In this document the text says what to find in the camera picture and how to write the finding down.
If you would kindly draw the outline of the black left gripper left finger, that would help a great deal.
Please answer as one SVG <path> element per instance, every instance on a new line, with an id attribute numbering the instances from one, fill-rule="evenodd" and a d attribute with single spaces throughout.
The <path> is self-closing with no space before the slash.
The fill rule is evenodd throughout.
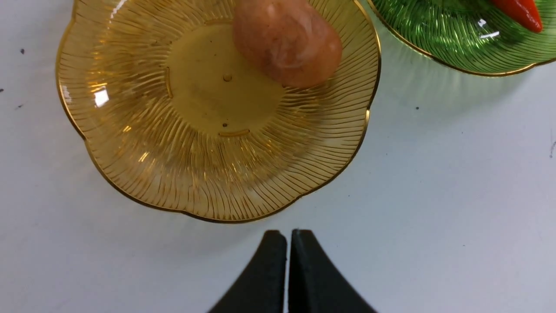
<path id="1" fill-rule="evenodd" d="M 248 265 L 210 312 L 282 313 L 287 247 L 278 230 L 267 230 Z"/>

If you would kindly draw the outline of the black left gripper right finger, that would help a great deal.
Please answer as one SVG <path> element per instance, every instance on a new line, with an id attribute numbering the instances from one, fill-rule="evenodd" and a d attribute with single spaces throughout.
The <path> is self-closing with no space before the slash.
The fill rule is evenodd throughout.
<path id="1" fill-rule="evenodd" d="M 290 313 L 375 313 L 350 285 L 311 230 L 291 234 L 288 282 Z"/>

